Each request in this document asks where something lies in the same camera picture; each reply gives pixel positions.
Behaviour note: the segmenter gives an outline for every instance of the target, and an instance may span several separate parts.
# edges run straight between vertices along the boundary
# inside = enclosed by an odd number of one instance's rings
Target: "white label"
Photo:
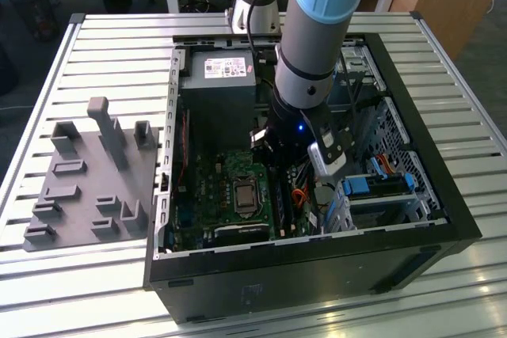
[[[312,225],[314,225],[315,228],[317,228],[317,217],[315,216],[315,214],[310,213],[310,215],[308,216],[308,219],[310,220],[310,223]]]
[[[204,62],[204,78],[235,78],[246,77],[244,58],[207,59]]]

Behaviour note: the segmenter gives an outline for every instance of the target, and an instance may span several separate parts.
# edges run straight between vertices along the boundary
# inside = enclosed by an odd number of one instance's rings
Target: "floor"
[[[73,13],[106,13],[102,0],[51,0],[61,28]],[[166,12],[164,0],[133,0],[131,13]],[[504,135],[507,135],[507,0],[495,0],[492,11],[477,27],[456,65]],[[0,0],[0,44],[21,80],[0,96],[0,181],[5,176],[17,143],[30,117],[40,88],[59,46],[37,43],[8,0]]]

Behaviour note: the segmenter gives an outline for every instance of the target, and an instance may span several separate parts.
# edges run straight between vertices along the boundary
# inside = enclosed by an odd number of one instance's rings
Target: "red cable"
[[[183,142],[183,166],[181,167],[180,176],[177,179],[177,187],[180,187],[181,180],[183,179],[183,173],[185,172],[185,166],[187,162],[187,148],[185,145],[185,130],[186,130],[186,117],[185,113],[183,112],[183,129],[181,133],[182,142]]]

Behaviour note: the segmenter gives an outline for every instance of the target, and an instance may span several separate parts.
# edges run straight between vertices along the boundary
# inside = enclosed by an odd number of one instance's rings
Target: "motherboard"
[[[176,250],[240,244],[242,237],[275,239],[267,170],[249,151],[198,156],[189,191],[177,201]]]

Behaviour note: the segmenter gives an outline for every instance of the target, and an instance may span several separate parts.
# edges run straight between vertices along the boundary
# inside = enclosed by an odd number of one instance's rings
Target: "gray plastic peg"
[[[118,170],[124,170],[128,167],[127,156],[123,150],[123,145],[118,132],[116,131],[111,117],[108,114],[109,101],[105,97],[92,97],[88,102],[88,116],[97,122],[102,134],[102,142],[111,154],[112,160]]]

